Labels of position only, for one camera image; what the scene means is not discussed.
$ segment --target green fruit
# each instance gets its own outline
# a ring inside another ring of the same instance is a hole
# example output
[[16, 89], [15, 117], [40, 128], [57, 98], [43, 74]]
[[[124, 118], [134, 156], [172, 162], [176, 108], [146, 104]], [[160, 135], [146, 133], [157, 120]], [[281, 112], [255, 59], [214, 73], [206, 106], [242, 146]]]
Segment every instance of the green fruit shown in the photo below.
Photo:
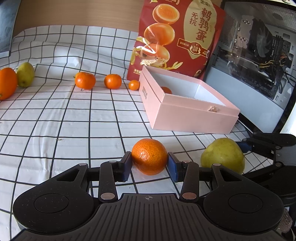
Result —
[[202, 167], [211, 167], [219, 163], [233, 171], [242, 174], [245, 160], [238, 144], [229, 138], [220, 138], [213, 141], [200, 157]]
[[20, 87], [26, 88], [30, 86], [35, 77], [35, 70], [32, 64], [23, 63], [17, 70], [17, 84]]

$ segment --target wooden panel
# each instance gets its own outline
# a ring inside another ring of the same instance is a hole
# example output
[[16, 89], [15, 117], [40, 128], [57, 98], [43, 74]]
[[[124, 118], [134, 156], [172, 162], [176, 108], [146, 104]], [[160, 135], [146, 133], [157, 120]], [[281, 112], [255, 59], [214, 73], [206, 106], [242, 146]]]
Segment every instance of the wooden panel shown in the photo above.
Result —
[[[14, 36], [44, 25], [83, 25], [138, 32], [144, 0], [22, 0]], [[221, 0], [213, 0], [220, 6]]]

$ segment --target cardboard box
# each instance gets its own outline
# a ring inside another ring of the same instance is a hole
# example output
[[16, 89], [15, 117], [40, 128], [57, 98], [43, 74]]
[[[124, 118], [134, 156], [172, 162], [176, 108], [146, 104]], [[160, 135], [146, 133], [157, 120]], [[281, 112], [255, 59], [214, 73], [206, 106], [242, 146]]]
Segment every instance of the cardboard box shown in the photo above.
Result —
[[[153, 129], [228, 134], [238, 119], [239, 109], [199, 79], [144, 66], [139, 81]], [[173, 94], [164, 93], [161, 86]]]

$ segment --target snack package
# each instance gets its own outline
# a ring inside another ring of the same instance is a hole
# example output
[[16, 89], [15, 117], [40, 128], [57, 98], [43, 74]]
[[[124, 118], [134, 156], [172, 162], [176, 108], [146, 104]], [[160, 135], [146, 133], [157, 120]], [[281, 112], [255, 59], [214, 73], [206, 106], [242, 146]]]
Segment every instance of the snack package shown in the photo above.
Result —
[[199, 76], [224, 16], [210, 0], [145, 0], [127, 79], [138, 80], [143, 65]]

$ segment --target white grid tablecloth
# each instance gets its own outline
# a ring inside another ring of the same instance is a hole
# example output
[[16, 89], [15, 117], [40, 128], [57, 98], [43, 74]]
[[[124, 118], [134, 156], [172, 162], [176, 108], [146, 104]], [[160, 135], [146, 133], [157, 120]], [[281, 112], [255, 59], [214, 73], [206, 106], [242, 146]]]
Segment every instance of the white grid tablecloth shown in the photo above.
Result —
[[[180, 161], [200, 163], [203, 150], [217, 134], [153, 130], [138, 91], [128, 89], [127, 69], [137, 33], [87, 26], [43, 26], [27, 29], [13, 40], [9, 58], [0, 59], [0, 69], [30, 62], [35, 79], [28, 88], [17, 88], [0, 102], [0, 240], [20, 231], [12, 213], [13, 201], [26, 190], [86, 162], [90, 167], [120, 160], [142, 138], [159, 140]], [[79, 71], [95, 74], [91, 91], [75, 86]], [[118, 90], [104, 86], [107, 74], [124, 76]], [[228, 138], [240, 141], [247, 135], [237, 123]], [[248, 153], [244, 172], [270, 165], [271, 160]], [[122, 193], [176, 193], [182, 183], [173, 183], [164, 170], [146, 176], [135, 167], [126, 183], [116, 183]], [[209, 192], [200, 182], [200, 195]], [[98, 182], [90, 195], [97, 196]]]

